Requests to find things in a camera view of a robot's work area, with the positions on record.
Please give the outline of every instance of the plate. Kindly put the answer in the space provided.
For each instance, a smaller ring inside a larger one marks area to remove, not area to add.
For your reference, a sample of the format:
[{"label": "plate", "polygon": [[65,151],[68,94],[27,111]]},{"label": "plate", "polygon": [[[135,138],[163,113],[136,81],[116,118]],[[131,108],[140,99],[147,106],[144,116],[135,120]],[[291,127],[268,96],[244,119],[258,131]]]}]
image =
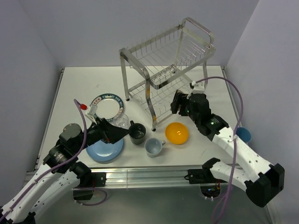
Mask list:
[{"label": "plate", "polygon": [[98,141],[93,145],[87,147],[86,152],[93,160],[97,162],[106,162],[118,156],[122,151],[122,148],[123,139],[114,144],[106,144],[102,141]]},{"label": "plate", "polygon": [[112,122],[113,118],[119,117],[124,108],[122,99],[112,93],[97,96],[92,104],[98,107],[95,115],[98,118],[105,118],[108,122]]},{"label": "plate", "polygon": [[171,123],[165,129],[165,136],[173,144],[183,144],[189,137],[188,128],[178,122]]}]

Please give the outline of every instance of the rack leg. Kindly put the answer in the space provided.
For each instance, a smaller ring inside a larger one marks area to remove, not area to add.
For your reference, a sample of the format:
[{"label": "rack leg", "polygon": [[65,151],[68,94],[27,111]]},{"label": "rack leg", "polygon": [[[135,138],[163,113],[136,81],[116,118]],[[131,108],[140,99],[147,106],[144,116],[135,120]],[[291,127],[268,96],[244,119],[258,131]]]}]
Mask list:
[{"label": "rack leg", "polygon": [[[207,78],[206,61],[203,63],[202,69],[204,71],[204,78]],[[205,83],[204,83],[204,88],[205,89],[206,89],[206,86],[207,86],[207,80],[205,80]]]},{"label": "rack leg", "polygon": [[121,55],[121,73],[122,73],[122,80],[123,80],[123,86],[125,88],[125,96],[126,101],[129,101],[129,89],[128,89],[128,80],[127,80],[127,73],[126,73],[126,65],[125,65],[125,59]]},{"label": "rack leg", "polygon": [[153,106],[153,104],[151,103],[151,100],[150,100],[150,79],[149,78],[146,79],[146,83],[145,83],[145,99],[146,99],[146,102],[149,106],[149,111],[150,111],[150,114],[151,114],[152,119],[153,119],[153,124],[152,124],[152,129],[151,130],[154,132],[156,130],[157,117],[156,117],[156,113],[155,113],[155,110],[154,110],[154,106]]},{"label": "rack leg", "polygon": [[177,49],[177,53],[176,53],[176,60],[174,62],[175,66],[177,66],[177,64],[178,64],[178,58],[179,58],[178,55],[181,51],[183,37],[184,37],[184,32],[183,32],[183,30],[181,30],[181,35],[179,37],[179,42],[178,42],[178,49]]}]

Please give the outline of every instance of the rack handle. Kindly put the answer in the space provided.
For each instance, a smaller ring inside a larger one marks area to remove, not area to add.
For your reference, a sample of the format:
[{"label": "rack handle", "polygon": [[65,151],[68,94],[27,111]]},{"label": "rack handle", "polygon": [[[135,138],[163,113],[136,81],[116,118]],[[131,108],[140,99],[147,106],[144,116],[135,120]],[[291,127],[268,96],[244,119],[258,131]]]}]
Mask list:
[{"label": "rack handle", "polygon": [[209,35],[209,37],[210,37],[210,44],[213,44],[213,42],[214,42],[214,34],[209,29],[205,28],[203,25],[201,25],[200,23],[198,23],[197,21],[195,21],[191,17],[187,17],[187,18],[183,19],[183,22],[182,22],[183,26],[185,26],[186,21],[189,21],[193,25],[197,26],[198,28],[200,28],[201,30],[203,30],[204,32],[206,32]]}]

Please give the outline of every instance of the clear glass cup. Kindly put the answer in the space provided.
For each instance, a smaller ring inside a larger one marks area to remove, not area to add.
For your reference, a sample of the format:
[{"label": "clear glass cup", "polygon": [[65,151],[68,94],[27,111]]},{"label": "clear glass cup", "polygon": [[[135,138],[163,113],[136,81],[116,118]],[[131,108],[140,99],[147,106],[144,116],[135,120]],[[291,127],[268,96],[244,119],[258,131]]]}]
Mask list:
[{"label": "clear glass cup", "polygon": [[113,118],[113,125],[121,128],[129,128],[129,118],[126,114],[122,113],[117,118]]}]

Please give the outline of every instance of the cup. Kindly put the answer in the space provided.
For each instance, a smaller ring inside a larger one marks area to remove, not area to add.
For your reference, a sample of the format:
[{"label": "cup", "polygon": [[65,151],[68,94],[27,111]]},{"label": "cup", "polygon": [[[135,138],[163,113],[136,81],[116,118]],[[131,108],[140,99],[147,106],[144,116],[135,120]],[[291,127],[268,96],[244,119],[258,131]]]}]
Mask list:
[{"label": "cup", "polygon": [[251,140],[250,131],[248,131],[245,127],[238,127],[236,134],[245,143],[250,142]]},{"label": "cup", "polygon": [[145,150],[150,158],[155,158],[158,156],[158,154],[161,152],[163,145],[165,144],[165,141],[160,141],[159,139],[149,139],[145,142]]},{"label": "cup", "polygon": [[129,136],[131,142],[135,145],[140,145],[145,140],[146,129],[145,126],[139,123],[134,123],[134,121],[130,121],[131,126],[129,128]]},{"label": "cup", "polygon": [[122,113],[117,118],[113,118],[113,124],[114,126],[128,129],[129,118],[126,114]]}]

